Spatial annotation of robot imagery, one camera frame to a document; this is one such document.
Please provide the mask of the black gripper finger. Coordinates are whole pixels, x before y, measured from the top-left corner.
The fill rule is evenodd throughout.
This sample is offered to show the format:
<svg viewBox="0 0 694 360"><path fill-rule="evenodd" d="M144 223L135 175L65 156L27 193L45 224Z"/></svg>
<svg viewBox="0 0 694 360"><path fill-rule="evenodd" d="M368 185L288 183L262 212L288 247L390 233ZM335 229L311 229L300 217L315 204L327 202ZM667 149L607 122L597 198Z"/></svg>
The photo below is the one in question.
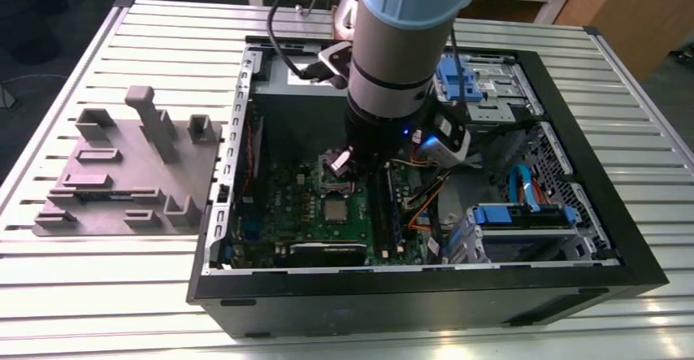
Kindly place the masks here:
<svg viewBox="0 0 694 360"><path fill-rule="evenodd" d="M352 149L350 146L327 151L327 170L342 181L352 181L355 179L351 157Z"/></svg>

